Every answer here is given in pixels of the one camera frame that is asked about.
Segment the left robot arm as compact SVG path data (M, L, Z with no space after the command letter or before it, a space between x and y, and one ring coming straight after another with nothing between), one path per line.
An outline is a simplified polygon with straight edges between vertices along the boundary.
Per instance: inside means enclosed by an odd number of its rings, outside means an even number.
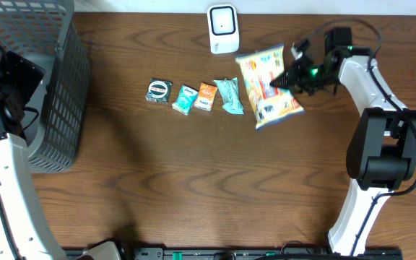
M11 51L0 57L0 259L118 259L115 243L64 250L43 214L32 172L70 168L90 83L80 44L51 71Z

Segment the teal Kleenex tissue pack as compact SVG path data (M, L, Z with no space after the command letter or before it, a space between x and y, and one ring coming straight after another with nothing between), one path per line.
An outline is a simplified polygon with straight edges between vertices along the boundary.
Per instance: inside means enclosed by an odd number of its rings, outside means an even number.
M199 93L197 90L183 85L180 89L178 97L176 98L176 101L172 104L172 108L179 113L187 116L190 113L194 101L198 97L198 94Z

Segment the green round-label packet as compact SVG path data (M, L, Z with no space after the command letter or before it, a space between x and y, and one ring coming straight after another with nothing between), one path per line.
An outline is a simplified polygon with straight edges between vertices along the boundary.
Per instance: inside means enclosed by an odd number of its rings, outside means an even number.
M145 98L150 102L167 104L170 99L172 86L173 83L170 81L151 79Z

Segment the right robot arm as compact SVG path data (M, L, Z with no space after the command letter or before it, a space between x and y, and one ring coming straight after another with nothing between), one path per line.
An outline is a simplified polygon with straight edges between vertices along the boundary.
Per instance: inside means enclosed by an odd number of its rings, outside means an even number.
M326 31L322 64L307 55L310 45L310 38L293 45L291 66L270 85L309 95L329 84L349 92L360 114L346 153L351 181L327 240L333 254L362 256L383 205L416 188L416 110L387 85L378 70L378 50L354 45L350 27Z

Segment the orange tissue pack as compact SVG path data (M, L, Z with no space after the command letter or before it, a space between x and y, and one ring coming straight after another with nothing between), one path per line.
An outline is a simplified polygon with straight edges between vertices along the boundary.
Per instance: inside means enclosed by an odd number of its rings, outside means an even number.
M198 97L194 101L194 107L204 111L211 111L216 94L217 87L210 84L201 83Z

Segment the green wipes packet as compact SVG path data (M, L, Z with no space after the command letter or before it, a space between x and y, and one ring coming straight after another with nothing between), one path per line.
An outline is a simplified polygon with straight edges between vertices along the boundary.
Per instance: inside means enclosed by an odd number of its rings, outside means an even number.
M239 88L238 88L238 79L224 79L224 80L215 80L214 83L219 90L223 106L222 108L228 113L234 115L243 115L243 105L240 101Z

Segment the white yellow snack bag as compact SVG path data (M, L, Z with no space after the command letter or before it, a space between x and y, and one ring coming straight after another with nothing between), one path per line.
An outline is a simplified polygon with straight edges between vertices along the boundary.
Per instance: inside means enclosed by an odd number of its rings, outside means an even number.
M257 129L305 112L289 90L270 85L285 71L283 49L280 44L235 57L256 117Z

